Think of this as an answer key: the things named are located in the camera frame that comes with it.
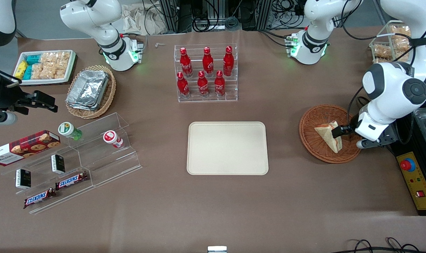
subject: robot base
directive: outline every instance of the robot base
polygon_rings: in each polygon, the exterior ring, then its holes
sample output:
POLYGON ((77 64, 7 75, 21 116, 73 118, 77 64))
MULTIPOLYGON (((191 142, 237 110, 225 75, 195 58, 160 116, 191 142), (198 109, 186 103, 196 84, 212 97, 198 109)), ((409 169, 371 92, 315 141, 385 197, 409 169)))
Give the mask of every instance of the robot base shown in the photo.
POLYGON ((293 33, 291 36, 288 36, 285 39, 286 52, 288 53, 288 57, 295 58, 298 62, 306 65, 312 65, 316 62, 319 62, 319 59, 325 54, 325 45, 323 48, 317 47, 318 51, 315 53, 311 53, 309 48, 305 46, 303 42, 303 34, 305 30, 301 30, 298 33, 293 33))
POLYGON ((138 48, 136 46, 136 40, 131 40, 128 37, 123 37, 124 42, 126 43, 126 49, 118 59, 112 60, 104 54, 105 59, 112 69, 116 71, 126 71, 130 69, 134 64, 137 64, 139 61, 139 53, 137 53, 138 48))

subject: yellow snack package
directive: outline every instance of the yellow snack package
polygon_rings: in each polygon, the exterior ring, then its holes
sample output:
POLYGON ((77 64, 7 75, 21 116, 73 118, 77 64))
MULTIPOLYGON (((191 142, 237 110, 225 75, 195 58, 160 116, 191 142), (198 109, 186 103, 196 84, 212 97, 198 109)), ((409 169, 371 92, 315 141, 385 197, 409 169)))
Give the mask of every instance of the yellow snack package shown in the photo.
POLYGON ((28 67, 27 62, 22 61, 19 64, 18 69, 15 72, 15 77, 22 79, 24 77, 24 73, 25 73, 25 70, 27 69, 27 67, 28 67))

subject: blue snack package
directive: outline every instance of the blue snack package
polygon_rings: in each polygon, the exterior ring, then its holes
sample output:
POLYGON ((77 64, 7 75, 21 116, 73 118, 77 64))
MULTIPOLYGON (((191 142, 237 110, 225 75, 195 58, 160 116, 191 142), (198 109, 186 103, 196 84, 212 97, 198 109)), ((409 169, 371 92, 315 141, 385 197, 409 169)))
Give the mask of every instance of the blue snack package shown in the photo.
POLYGON ((32 76, 32 66, 29 65, 24 72, 24 77, 22 80, 30 80, 30 77, 32 76))
POLYGON ((41 58, 41 55, 36 54, 34 56, 27 56, 25 61, 27 62, 27 64, 32 65, 32 64, 38 63, 40 58, 41 58))

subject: aluminum foil container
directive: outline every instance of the aluminum foil container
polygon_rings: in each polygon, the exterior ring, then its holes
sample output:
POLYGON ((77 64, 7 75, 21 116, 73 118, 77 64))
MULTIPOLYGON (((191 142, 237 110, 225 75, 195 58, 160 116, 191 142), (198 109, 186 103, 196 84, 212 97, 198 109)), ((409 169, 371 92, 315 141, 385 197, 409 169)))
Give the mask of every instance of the aluminum foil container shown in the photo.
POLYGON ((104 96, 108 83, 108 74, 103 71, 84 70, 74 82, 66 97, 72 108, 97 110, 104 96))

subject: coca-cola bottle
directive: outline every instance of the coca-cola bottle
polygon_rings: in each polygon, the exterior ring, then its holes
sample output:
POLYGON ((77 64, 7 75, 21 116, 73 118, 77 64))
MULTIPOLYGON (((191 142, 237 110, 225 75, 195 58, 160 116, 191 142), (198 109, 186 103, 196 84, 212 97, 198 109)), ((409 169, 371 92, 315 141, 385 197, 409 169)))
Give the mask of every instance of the coca-cola bottle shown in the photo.
POLYGON ((200 96, 206 98, 210 95, 210 91, 208 90, 208 80, 205 78, 205 73, 203 71, 199 71, 199 79, 197 79, 197 86, 199 86, 200 96))
POLYGON ((182 72, 177 73, 177 79, 177 87, 179 88, 181 98, 189 98, 191 96, 191 93, 189 92, 188 82, 184 78, 182 72))
POLYGON ((225 95, 225 80, 222 77, 222 71, 218 70, 216 72, 216 79, 214 80, 214 91, 216 96, 222 97, 225 95))
POLYGON ((180 48, 180 65, 182 66, 182 71, 185 77, 192 77, 192 65, 191 59, 186 53, 186 48, 180 48))
POLYGON ((203 70, 205 71, 205 76, 206 77, 212 77, 213 76, 213 57, 210 54, 210 48, 209 47, 205 47, 203 48, 203 59, 202 59, 202 64, 203 64, 203 70))
POLYGON ((229 77, 232 75, 233 64, 235 59, 232 55, 232 47, 227 46, 225 48, 225 56, 224 56, 224 76, 229 77))

